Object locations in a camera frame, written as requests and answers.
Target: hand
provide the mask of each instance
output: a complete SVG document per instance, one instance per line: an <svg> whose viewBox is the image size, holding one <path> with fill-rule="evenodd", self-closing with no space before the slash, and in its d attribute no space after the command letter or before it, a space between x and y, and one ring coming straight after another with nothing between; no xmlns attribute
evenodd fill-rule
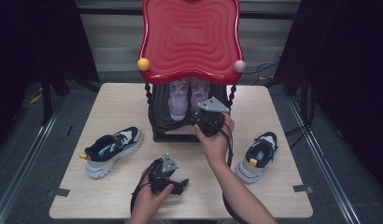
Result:
<svg viewBox="0 0 383 224"><path fill-rule="evenodd" d="M222 126L222 130L230 137L231 132L234 129L234 121L230 118L229 114L223 113L224 123L227 124ZM226 152L229 147L226 137L221 132L218 132L214 136L206 137L201 131L198 125L194 125L194 130L197 138L200 140L204 148L204 154L208 163L212 165L217 162L226 162Z"/></svg>
<svg viewBox="0 0 383 224"><path fill-rule="evenodd" d="M174 188L174 185L170 184L157 195L153 194L149 183L149 175L145 176L141 186L142 188L138 196L136 196L134 211L127 223L148 223Z"/></svg>

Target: purple shoe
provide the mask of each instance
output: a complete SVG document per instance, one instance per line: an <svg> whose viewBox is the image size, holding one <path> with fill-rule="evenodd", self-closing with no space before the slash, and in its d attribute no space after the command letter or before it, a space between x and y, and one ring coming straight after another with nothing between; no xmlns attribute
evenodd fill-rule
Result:
<svg viewBox="0 0 383 224"><path fill-rule="evenodd" d="M173 120L183 120L186 116L189 85L189 77L169 83L168 106L171 119Z"/></svg>
<svg viewBox="0 0 383 224"><path fill-rule="evenodd" d="M198 77L191 78L191 108L193 112L198 112L199 103L208 99L210 91L210 82Z"/></svg>

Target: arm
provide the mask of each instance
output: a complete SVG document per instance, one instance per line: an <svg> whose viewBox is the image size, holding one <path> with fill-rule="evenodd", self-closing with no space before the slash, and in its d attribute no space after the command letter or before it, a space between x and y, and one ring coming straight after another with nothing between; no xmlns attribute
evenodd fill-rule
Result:
<svg viewBox="0 0 383 224"><path fill-rule="evenodd" d="M223 126L222 130L230 135L234 122L228 114L224 114L224 117L230 130L226 126ZM234 211L248 223L277 223L261 201L249 191L226 164L228 144L223 134L218 133L212 137L206 137L197 125L194 125L194 129L203 145L208 164Z"/></svg>
<svg viewBox="0 0 383 224"><path fill-rule="evenodd" d="M151 192L149 177L146 175L142 184L142 189L136 196L134 211L128 219L128 224L142 224L148 221L157 213L160 205L171 193L174 185L168 185L162 192L155 195Z"/></svg>

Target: yellow accent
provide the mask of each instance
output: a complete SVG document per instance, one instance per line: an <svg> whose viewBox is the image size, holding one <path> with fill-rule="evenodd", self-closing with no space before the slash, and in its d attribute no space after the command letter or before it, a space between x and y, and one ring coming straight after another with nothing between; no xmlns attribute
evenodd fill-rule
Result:
<svg viewBox="0 0 383 224"><path fill-rule="evenodd" d="M42 96L42 88L40 87L39 91L35 94L34 98L32 98L32 100L29 102L29 104L34 104L36 103L39 99L40 99L40 96Z"/></svg>
<svg viewBox="0 0 383 224"><path fill-rule="evenodd" d="M92 158L87 155L86 153L82 152L80 153L80 155L78 155L80 158L84 159L84 160L87 160L87 161L90 161Z"/></svg>
<svg viewBox="0 0 383 224"><path fill-rule="evenodd" d="M137 64L138 64L139 70L141 70L142 72L148 71L150 67L150 62L146 58L139 59Z"/></svg>
<svg viewBox="0 0 383 224"><path fill-rule="evenodd" d="M258 161L255 159L250 159L249 164L251 164L252 166L256 166L256 164L258 164Z"/></svg>

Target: orange ball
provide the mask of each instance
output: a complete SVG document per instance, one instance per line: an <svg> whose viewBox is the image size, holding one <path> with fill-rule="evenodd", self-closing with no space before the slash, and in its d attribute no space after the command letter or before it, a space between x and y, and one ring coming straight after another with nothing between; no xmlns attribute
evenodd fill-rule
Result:
<svg viewBox="0 0 383 224"><path fill-rule="evenodd" d="M142 72L145 72L145 71L148 71L148 69L150 67L150 62L146 58L141 58L138 60L137 65L138 65L139 70L141 70Z"/></svg>

